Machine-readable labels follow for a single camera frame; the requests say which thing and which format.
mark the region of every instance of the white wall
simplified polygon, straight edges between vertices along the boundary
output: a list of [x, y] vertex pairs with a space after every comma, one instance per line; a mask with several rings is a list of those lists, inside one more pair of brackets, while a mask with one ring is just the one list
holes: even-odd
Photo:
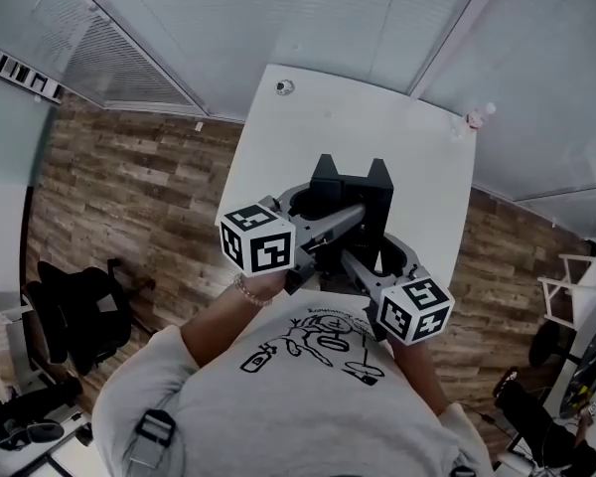
[[596, 189], [548, 196], [521, 205], [584, 238], [596, 237]]
[[596, 0], [491, 0], [422, 98], [497, 104], [475, 183], [515, 200], [596, 186]]
[[5, 301], [20, 289], [24, 197], [49, 108], [0, 80], [0, 292], [11, 294]]

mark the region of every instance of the chair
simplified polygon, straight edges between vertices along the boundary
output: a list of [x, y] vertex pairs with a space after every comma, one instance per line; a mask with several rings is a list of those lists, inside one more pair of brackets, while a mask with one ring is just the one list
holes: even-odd
[[499, 472], [499, 470], [497, 470], [497, 472], [502, 473], [503, 475], [527, 477], [532, 474], [536, 466], [530, 459], [511, 451], [499, 454], [498, 460], [504, 466], [505, 471]]
[[24, 426], [10, 420], [0, 428], [0, 448], [18, 451], [31, 443], [49, 443], [59, 440], [64, 433], [62, 425], [54, 420], [43, 419]]
[[[559, 257], [563, 260], [565, 276], [561, 280], [550, 279], [549, 277], [540, 277], [538, 279], [543, 285], [546, 310], [545, 318], [578, 331], [596, 306], [596, 257], [577, 254], [560, 254]], [[572, 282], [571, 279], [569, 271], [570, 260], [589, 263], [589, 267], [577, 283]], [[561, 289], [564, 289], [571, 295], [571, 321], [564, 320], [552, 314], [551, 300]]]
[[89, 447], [93, 441], [92, 424], [90, 422], [87, 422], [83, 426], [76, 429], [75, 430], [75, 438], [84, 447]]
[[153, 334], [133, 318], [128, 300], [143, 288], [154, 289], [155, 282], [125, 292], [114, 277], [120, 264], [110, 259], [108, 273], [90, 267], [67, 274], [38, 263], [41, 281], [26, 284], [23, 293], [40, 319], [51, 364], [71, 358], [77, 372], [87, 375], [128, 342], [131, 324]]
[[12, 391], [21, 394], [37, 375], [29, 369], [16, 367], [18, 357], [22, 355], [17, 342], [24, 340], [22, 317], [31, 311], [28, 304], [15, 305], [22, 303], [18, 297], [17, 291], [13, 295], [0, 292], [0, 398], [3, 400], [8, 399]]

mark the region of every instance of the hand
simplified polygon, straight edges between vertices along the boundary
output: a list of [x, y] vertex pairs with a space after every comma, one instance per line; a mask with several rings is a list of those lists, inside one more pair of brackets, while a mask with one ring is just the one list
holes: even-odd
[[587, 425], [592, 425], [594, 423], [594, 417], [589, 412], [589, 404], [582, 407], [579, 412], [579, 416], [581, 421], [586, 422]]
[[278, 295], [285, 287], [286, 276], [287, 270], [280, 270], [255, 277], [244, 276], [242, 283], [247, 291], [260, 300], [269, 300]]

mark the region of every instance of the white chair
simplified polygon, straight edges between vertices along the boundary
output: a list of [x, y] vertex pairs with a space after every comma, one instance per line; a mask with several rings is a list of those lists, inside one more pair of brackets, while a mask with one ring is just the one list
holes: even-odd
[[10, 388], [18, 394], [40, 372], [32, 371], [24, 337], [22, 315], [31, 306], [14, 306], [0, 309], [0, 400], [11, 398]]
[[500, 477], [528, 477], [536, 468], [533, 461], [511, 451], [499, 454], [498, 460], [501, 466], [495, 474]]
[[[596, 257], [582, 256], [577, 254], [560, 254], [565, 266], [565, 277], [561, 280], [540, 277], [538, 280], [543, 285], [543, 296], [545, 297], [545, 318], [573, 330], [578, 330], [589, 313], [596, 306]], [[585, 261], [589, 267], [577, 283], [572, 282], [569, 272], [569, 261]], [[551, 300], [561, 289], [571, 295], [572, 320], [564, 320], [552, 314]]]

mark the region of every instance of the person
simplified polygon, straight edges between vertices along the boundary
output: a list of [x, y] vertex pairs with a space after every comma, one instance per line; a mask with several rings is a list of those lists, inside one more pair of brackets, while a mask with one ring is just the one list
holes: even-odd
[[538, 466], [556, 469], [566, 477], [596, 476], [596, 450], [586, 441], [592, 415], [581, 409], [574, 436], [554, 422], [535, 397], [517, 383], [517, 368], [510, 368], [493, 391], [495, 405], [517, 430]]
[[[92, 416], [111, 476], [493, 475], [424, 343], [377, 343], [364, 297], [282, 292], [261, 311], [284, 284], [280, 272], [238, 276], [112, 374]], [[154, 434], [155, 409], [171, 438], [163, 423]]]
[[4, 425], [14, 420], [20, 426], [26, 426], [46, 415], [61, 405], [81, 394], [81, 384], [75, 377], [69, 377], [64, 383], [53, 385], [39, 391], [13, 397], [7, 402], [0, 402], [0, 434], [6, 434]]

